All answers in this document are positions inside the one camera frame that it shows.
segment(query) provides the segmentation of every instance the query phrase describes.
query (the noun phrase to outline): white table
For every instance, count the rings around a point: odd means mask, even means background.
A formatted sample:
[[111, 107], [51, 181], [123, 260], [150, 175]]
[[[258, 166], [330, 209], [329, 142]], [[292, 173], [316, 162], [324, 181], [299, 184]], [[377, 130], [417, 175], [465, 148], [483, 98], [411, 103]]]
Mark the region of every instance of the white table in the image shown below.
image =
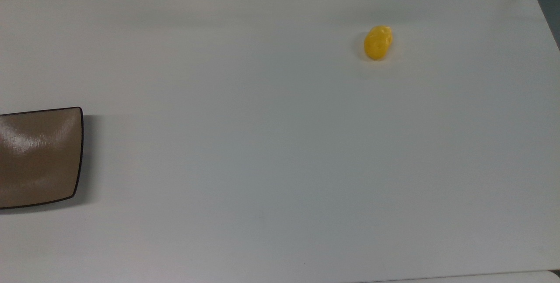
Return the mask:
[[560, 52], [536, 0], [0, 10], [0, 113], [87, 115], [76, 197], [0, 213], [2, 282], [560, 268]]

